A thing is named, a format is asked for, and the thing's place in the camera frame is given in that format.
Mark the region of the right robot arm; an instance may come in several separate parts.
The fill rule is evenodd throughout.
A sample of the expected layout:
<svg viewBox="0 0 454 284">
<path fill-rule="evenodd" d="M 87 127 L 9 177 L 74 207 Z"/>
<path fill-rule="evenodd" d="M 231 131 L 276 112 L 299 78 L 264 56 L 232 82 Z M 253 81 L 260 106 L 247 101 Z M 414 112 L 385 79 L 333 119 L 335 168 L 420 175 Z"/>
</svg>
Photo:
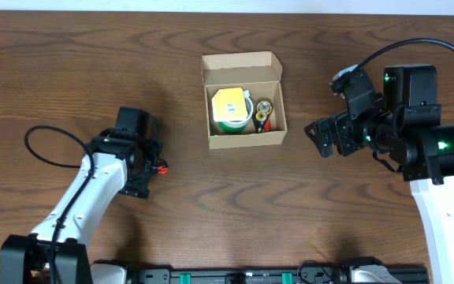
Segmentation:
<svg viewBox="0 0 454 284">
<path fill-rule="evenodd" d="M 376 92 L 364 69 L 340 71 L 335 87 L 346 109 L 312 122 L 305 133 L 323 157 L 369 148 L 401 174 L 422 219 L 436 283 L 454 283 L 454 125 L 441 122 L 437 70 L 432 65 L 389 65 Z"/>
</svg>

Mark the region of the black yellow correction tape dispenser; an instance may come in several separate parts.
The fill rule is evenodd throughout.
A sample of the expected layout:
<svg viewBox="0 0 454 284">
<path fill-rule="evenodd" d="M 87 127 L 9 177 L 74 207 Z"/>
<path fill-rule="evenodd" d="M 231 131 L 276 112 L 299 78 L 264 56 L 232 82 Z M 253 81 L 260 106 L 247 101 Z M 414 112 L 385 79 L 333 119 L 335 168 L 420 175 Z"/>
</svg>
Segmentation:
<svg viewBox="0 0 454 284">
<path fill-rule="evenodd" d="M 252 120 L 254 122 L 255 131 L 257 133 L 261 133 L 259 131 L 261 122 L 270 119 L 270 115 L 273 112 L 273 103 L 270 99 L 260 99 L 255 106 L 255 112 L 252 116 Z"/>
</svg>

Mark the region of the red stapler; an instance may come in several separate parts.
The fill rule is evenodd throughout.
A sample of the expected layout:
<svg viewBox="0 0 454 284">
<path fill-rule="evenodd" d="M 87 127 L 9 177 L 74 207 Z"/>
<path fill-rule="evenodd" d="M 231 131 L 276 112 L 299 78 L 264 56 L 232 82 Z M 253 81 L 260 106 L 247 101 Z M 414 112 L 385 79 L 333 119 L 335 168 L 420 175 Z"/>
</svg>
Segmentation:
<svg viewBox="0 0 454 284">
<path fill-rule="evenodd" d="M 261 122 L 261 125 L 260 125 L 260 128 L 259 128 L 259 131 L 261 133 L 268 133 L 270 132 L 272 129 L 272 126 L 271 126 L 271 123 L 270 123 L 270 119 L 266 119 L 264 121 Z"/>
</svg>

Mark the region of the brown cardboard box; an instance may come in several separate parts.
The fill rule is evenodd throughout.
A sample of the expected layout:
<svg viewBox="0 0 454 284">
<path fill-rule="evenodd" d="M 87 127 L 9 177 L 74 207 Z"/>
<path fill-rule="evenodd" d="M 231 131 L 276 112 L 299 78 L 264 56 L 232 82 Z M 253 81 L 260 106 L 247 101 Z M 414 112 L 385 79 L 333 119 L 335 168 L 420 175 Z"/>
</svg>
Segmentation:
<svg viewBox="0 0 454 284">
<path fill-rule="evenodd" d="M 281 144 L 288 132 L 281 87 L 282 64 L 271 51 L 202 56 L 202 83 L 206 105 L 208 146 L 211 150 Z M 254 105 L 270 99 L 272 129 L 257 133 L 251 120 L 241 133 L 225 133 L 214 121 L 211 98 L 221 88 L 242 88 Z"/>
</svg>

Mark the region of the red utility knife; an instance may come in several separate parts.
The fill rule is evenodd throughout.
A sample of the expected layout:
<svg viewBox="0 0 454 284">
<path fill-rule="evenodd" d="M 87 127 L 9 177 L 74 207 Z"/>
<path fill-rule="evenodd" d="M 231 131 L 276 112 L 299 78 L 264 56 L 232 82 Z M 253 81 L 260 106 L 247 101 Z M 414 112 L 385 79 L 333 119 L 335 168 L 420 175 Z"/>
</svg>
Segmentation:
<svg viewBox="0 0 454 284">
<path fill-rule="evenodd" d="M 154 164 L 154 172 L 156 174 L 166 174 L 169 170 L 167 161 L 164 159 L 158 159 Z"/>
</svg>

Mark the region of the black mounting rail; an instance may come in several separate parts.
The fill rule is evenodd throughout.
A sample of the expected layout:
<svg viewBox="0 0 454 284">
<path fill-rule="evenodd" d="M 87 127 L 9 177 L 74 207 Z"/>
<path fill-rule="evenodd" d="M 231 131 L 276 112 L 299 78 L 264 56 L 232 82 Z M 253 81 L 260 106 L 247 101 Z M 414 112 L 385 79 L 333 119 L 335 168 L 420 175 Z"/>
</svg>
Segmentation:
<svg viewBox="0 0 454 284">
<path fill-rule="evenodd" d="M 100 260 L 91 266 L 94 283 L 134 284 L 429 284 L 425 267 L 385 265 L 374 257 L 347 260 L 340 265 L 307 260 L 296 268 L 226 270 L 138 269 L 116 261 Z"/>
</svg>

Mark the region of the green tape roll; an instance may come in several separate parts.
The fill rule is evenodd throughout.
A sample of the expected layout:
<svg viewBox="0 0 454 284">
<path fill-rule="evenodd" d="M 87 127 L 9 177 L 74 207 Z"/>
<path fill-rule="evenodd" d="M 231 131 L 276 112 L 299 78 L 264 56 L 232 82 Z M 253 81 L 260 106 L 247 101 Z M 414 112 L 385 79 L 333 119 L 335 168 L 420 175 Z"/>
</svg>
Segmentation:
<svg viewBox="0 0 454 284">
<path fill-rule="evenodd" d="M 254 112 L 254 105 L 251 99 L 246 98 L 245 103 L 247 107 L 247 117 L 243 121 L 220 121 L 218 125 L 221 130 L 231 134 L 241 133 L 245 130 Z"/>
</svg>

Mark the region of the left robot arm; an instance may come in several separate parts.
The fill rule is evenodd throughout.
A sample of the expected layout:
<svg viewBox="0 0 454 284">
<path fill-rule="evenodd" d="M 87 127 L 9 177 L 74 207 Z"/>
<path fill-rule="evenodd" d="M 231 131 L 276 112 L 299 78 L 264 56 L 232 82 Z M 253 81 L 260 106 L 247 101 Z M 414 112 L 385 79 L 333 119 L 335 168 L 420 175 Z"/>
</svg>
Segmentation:
<svg viewBox="0 0 454 284">
<path fill-rule="evenodd" d="M 0 249 L 0 283 L 30 283 L 47 272 L 52 283 L 137 283 L 139 273 L 117 261 L 90 263 L 87 248 L 117 194 L 148 198 L 150 179 L 167 164 L 155 119 L 123 106 L 113 128 L 88 144 L 72 184 L 29 235 L 9 235 Z"/>
</svg>

